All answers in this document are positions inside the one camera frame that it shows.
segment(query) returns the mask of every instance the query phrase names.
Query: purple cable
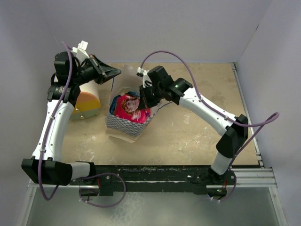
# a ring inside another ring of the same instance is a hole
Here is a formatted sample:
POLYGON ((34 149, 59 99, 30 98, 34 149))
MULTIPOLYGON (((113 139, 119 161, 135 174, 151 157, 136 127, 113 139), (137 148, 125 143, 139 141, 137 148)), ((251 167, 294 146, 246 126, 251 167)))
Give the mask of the purple cable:
MULTIPOLYGON (((253 138, 259 133, 259 131, 263 128, 264 125, 266 124, 269 124, 271 122, 273 122, 274 120, 276 120, 278 117, 279 117, 279 113, 278 112, 275 112, 273 113, 266 121, 264 122, 261 122, 261 123, 257 123, 257 124, 241 124, 239 122, 236 122, 235 120, 232 120, 230 119, 229 117, 226 117, 226 115, 224 115, 223 113, 219 112, 218 110, 216 110, 215 108, 211 107, 209 104, 206 103, 206 101, 203 100, 199 90, 198 90, 198 86, 197 86, 197 83, 193 77, 193 74, 190 70, 190 68, 188 67, 188 65, 186 64, 186 62, 180 58, 178 55, 176 55, 175 53, 172 53, 172 52, 169 52, 169 51, 165 51, 165 50, 158 50, 158 51, 155 51, 155 52, 152 52, 150 53, 141 63, 141 66, 140 68, 143 68, 143 65, 145 63, 145 61, 153 54, 155 53, 168 53, 168 54, 171 54, 173 56, 175 56, 176 58, 178 58, 184 65, 185 67, 187 68, 190 76, 191 76, 191 79, 192 79, 192 82, 193 82, 193 85, 194 85, 194 88, 196 89, 196 93, 197 93, 197 96, 199 97, 199 100, 201 100, 201 102, 206 106, 208 107, 210 110, 214 111, 215 113, 219 114, 221 117, 225 118, 226 120, 229 120, 230 122, 238 125, 238 126, 241 126, 241 127, 259 127, 256 132, 254 132, 254 134, 250 137, 250 139, 248 139, 248 141, 237 151, 236 155, 234 156, 234 158, 232 159, 229 167, 233 164, 234 160, 236 159, 236 157, 239 155, 239 153, 241 153, 241 151, 253 140, 253 138)), ((234 192, 235 188, 236 188, 236 183, 237 183, 237 178, 236 178, 236 175, 235 173, 229 168, 229 170, 233 173, 234 175, 234 186, 231 190, 231 192, 223 199, 221 200, 218 200, 218 201, 224 201, 226 199, 228 199, 234 192)))
POLYGON ((167 104, 162 105, 158 110, 160 110, 161 108, 163 108, 163 107, 165 107, 166 105, 169 105, 169 104, 171 104, 171 103, 172 103, 172 101, 171 101, 171 102, 168 102, 167 104))
POLYGON ((89 179, 93 179, 93 178, 97 178, 97 177, 101 177, 101 176, 106 176, 106 175, 113 175, 113 176, 116 176, 119 178, 119 180, 122 182, 123 184, 123 195, 121 197, 121 199, 119 199, 118 202, 114 203, 114 204, 111 204, 111 205, 97 205, 97 204, 94 204, 94 203, 91 203, 91 202, 88 202, 88 200, 85 200, 81 197, 81 194, 80 194, 80 191, 79 191, 79 197, 80 197, 80 200, 82 200, 83 202, 91 205, 91 206, 95 206, 95 207, 99 207, 99 208, 110 208, 110 207, 114 207, 114 206, 117 206, 119 203, 121 203, 121 201, 124 199, 124 197, 126 196, 126 193, 127 193, 127 188, 126 188, 126 183, 124 182, 124 180, 117 174, 115 173, 101 173, 101 174, 97 174, 95 176, 91 176, 91 177, 86 177, 86 178, 81 178, 82 180, 89 180, 89 179))
MULTIPOLYGON (((206 107, 208 107, 210 110, 212 110, 212 111, 214 111, 215 113, 219 114, 221 117, 226 118, 226 115, 224 115, 223 113, 219 112, 219 111, 216 110, 215 108, 211 107, 209 104, 207 104, 207 103, 202 99, 202 96, 201 96, 201 94, 200 94, 200 92, 199 92, 199 90, 198 90, 197 83, 196 83, 196 81, 195 81, 195 79, 194 79, 194 77, 193 77, 193 74, 192 74, 190 68, 189 68, 188 65, 185 63, 185 61, 184 61, 182 58, 180 58, 178 55, 176 55, 176 54, 174 54, 174 53, 172 53, 172 52, 169 52, 169 51, 165 51, 165 50, 158 50, 158 51, 152 52, 152 53, 150 53, 150 54, 142 61, 140 68, 142 68, 142 67, 143 67, 143 64, 145 63, 145 61, 146 61, 151 55, 153 55, 153 54, 155 54, 155 53, 168 53, 168 54, 171 54, 171 55, 175 56, 176 58, 178 58, 178 59, 185 65, 185 67, 187 68, 187 70, 188 70, 188 72, 189 72, 189 74, 190 74, 190 76, 191 76, 191 79, 192 79, 194 88, 196 89, 197 96, 199 97, 199 99, 201 100, 201 102, 202 102, 206 107)), ((269 124, 269 123, 273 122, 275 119, 277 119, 277 118, 279 117, 279 113, 276 112, 276 113, 272 114, 272 116, 273 116, 273 117, 270 118, 269 120, 264 121, 264 122, 261 122, 261 123, 257 123, 257 124, 241 124, 241 123, 239 123, 239 122, 237 122, 237 121, 235 121, 235 120, 232 120, 232 119, 230 119, 230 118, 227 118, 227 120, 229 120, 230 122, 232 122, 232 123, 234 123, 234 124, 236 124, 236 125, 238 125, 238 126, 241 126, 241 127, 258 127, 258 126, 264 126, 264 125, 266 125, 266 124, 269 124)))
MULTIPOLYGON (((68 58, 69 58, 69 74, 68 74, 68 79, 67 79, 67 82, 66 82, 66 85, 65 85, 65 88, 63 89, 63 92, 51 114, 51 118, 49 119, 49 122, 48 122, 48 125, 46 127, 46 130, 45 130, 45 134, 44 134, 44 137, 43 137, 43 141, 42 141, 42 149, 44 149, 46 147, 46 141, 47 141, 47 137, 48 137, 48 134, 49 134, 49 130, 50 130, 50 127, 52 125, 52 121, 55 117, 55 114, 56 114, 56 111, 62 101, 62 99, 65 97, 65 94, 67 92, 67 88, 69 86, 69 83, 70 83, 70 79, 71 79, 71 74, 72 74, 72 58, 71 58, 71 53, 70 53, 70 50, 69 48, 67 47, 67 45, 62 41, 62 44, 65 46, 66 50, 67 50, 67 53, 68 53, 68 58)), ((43 183, 42 183, 42 161, 43 161, 43 157, 44 157, 44 151, 40 151, 40 158, 39 158, 39 164, 38 164, 38 181, 39 181, 39 186, 40 186, 40 189, 41 189, 41 193, 44 197, 45 200, 49 201, 52 199, 53 195, 55 194, 57 188, 58 188, 58 185, 55 187, 55 189, 53 190, 51 196, 48 198, 45 191, 44 191, 44 188, 43 188, 43 183)))

